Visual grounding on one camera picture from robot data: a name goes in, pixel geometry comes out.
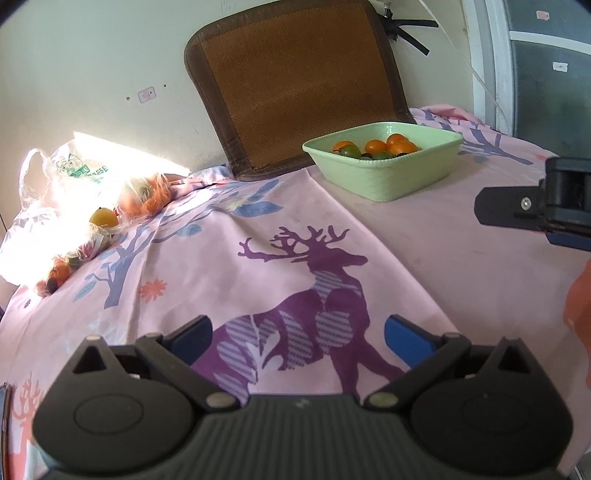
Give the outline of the white wall switch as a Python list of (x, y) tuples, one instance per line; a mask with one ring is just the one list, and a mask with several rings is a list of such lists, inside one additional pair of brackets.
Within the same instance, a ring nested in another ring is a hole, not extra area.
[(156, 98), (156, 91), (153, 87), (147, 87), (137, 93), (138, 100), (141, 104), (151, 101)]

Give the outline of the green tomato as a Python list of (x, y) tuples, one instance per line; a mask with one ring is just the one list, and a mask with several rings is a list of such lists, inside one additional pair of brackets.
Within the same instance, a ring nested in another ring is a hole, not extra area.
[(339, 151), (339, 155), (346, 156), (349, 158), (360, 159), (362, 156), (362, 152), (358, 146), (353, 145), (353, 146), (348, 146), (348, 147), (342, 148), (342, 150)]
[(386, 160), (392, 159), (393, 157), (394, 155), (390, 151), (381, 151), (372, 155), (373, 160)]

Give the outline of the clear bag of fruits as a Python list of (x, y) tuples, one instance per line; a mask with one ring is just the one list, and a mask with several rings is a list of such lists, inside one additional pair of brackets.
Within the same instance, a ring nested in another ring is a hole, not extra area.
[(119, 231), (93, 227), (88, 238), (78, 247), (53, 258), (46, 277), (36, 284), (37, 295), (44, 298), (54, 294), (83, 265), (110, 248), (119, 238)]

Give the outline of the green plastic basket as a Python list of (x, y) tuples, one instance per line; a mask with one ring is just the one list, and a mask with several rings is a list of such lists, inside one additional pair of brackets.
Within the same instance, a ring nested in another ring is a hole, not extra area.
[[(419, 150), (386, 159), (356, 159), (332, 151), (339, 141), (358, 147), (372, 140), (401, 134)], [(375, 202), (390, 202), (446, 178), (455, 168), (463, 136), (429, 126), (377, 122), (308, 140), (303, 144), (325, 179), (346, 191)]]

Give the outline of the yellow fruit by bags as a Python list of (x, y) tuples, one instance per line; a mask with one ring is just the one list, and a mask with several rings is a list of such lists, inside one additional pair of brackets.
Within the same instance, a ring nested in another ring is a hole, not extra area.
[(100, 228), (114, 228), (118, 225), (118, 218), (113, 210), (98, 208), (90, 216), (89, 222)]

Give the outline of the frosted glass door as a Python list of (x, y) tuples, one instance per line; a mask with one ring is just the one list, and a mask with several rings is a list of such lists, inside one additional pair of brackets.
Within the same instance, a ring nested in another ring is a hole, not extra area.
[(465, 1), (475, 115), (560, 156), (590, 154), (590, 4)]

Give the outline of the large orange tangerine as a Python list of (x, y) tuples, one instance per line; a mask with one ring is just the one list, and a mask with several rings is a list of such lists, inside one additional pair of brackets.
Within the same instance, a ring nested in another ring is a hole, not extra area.
[(408, 140), (393, 143), (389, 148), (389, 151), (395, 157), (416, 153), (420, 150), (420, 147)]

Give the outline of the small orange tomato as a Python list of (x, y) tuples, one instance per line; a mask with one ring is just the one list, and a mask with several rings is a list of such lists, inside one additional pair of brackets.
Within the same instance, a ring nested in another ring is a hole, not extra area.
[(365, 152), (369, 155), (375, 155), (377, 153), (386, 152), (388, 149), (389, 147), (387, 143), (379, 139), (370, 140), (365, 145)]

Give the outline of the brown woven seat cushion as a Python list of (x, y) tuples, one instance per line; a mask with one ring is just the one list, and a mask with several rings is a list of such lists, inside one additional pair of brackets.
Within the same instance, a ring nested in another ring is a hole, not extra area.
[(184, 49), (232, 175), (311, 165), (308, 140), (413, 122), (390, 41), (368, 1), (276, 1), (212, 22)]

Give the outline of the orange tangerine front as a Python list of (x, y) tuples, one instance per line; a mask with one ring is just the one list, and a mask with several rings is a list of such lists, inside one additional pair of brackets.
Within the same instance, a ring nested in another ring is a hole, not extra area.
[(348, 146), (353, 146), (355, 145), (355, 143), (353, 143), (352, 141), (339, 141), (338, 143), (335, 143), (334, 146), (332, 146), (332, 152), (339, 154), (339, 151), (342, 150), (342, 148), (348, 147)]

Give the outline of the green tomato back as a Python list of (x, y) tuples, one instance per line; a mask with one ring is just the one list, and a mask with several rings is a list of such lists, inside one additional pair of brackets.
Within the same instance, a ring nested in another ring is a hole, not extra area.
[(348, 146), (348, 147), (342, 148), (342, 150), (339, 151), (339, 155), (346, 156), (349, 158), (360, 159), (362, 156), (362, 152), (358, 146), (353, 145), (353, 146)]

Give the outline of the white plastic shopping bag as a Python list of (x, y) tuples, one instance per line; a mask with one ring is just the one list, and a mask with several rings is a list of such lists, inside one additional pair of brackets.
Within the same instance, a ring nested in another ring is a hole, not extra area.
[[(20, 211), (1, 243), (1, 276), (18, 285), (46, 276), (53, 258), (78, 247), (98, 208), (114, 211), (122, 187), (156, 173), (187, 177), (188, 168), (81, 132), (52, 154), (30, 150), (19, 171)], [(141, 220), (118, 218), (122, 233)]]

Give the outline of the pink deer print bedsheet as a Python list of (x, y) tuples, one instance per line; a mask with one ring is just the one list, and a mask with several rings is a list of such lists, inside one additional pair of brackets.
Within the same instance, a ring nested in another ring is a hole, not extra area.
[(376, 203), (315, 168), (253, 183), (208, 169), (53, 295), (20, 287), (1, 323), (8, 477), (42, 474), (33, 416), (86, 336), (126, 344), (198, 315), (215, 336), (197, 371), (239, 398), (369, 394), (404, 368), (385, 343), (392, 314), (476, 343), (520, 337), (572, 413), (571, 469), (590, 446), (590, 256), (473, 213), (485, 187), (537, 183), (550, 152), (455, 107), (414, 117), (464, 138), (428, 189)]

